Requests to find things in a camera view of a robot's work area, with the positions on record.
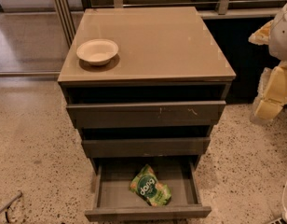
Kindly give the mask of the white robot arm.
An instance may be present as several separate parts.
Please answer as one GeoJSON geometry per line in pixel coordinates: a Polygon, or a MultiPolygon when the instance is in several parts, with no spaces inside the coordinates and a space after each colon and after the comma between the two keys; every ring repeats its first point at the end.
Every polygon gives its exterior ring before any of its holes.
{"type": "Polygon", "coordinates": [[[268,45],[269,54],[280,60],[273,69],[264,69],[253,101],[251,122],[266,124],[287,105],[287,3],[272,21],[250,35],[249,42],[268,45]]]}

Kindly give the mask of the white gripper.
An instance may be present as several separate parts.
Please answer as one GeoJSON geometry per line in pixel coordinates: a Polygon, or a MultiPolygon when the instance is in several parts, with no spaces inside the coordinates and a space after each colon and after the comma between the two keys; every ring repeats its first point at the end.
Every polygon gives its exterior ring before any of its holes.
{"type": "MultiPolygon", "coordinates": [[[[272,23],[273,20],[268,21],[252,33],[248,41],[258,46],[268,45],[272,23]]],[[[253,113],[261,120],[274,119],[287,105],[287,61],[281,61],[273,69],[264,69],[254,103],[253,113]]]]}

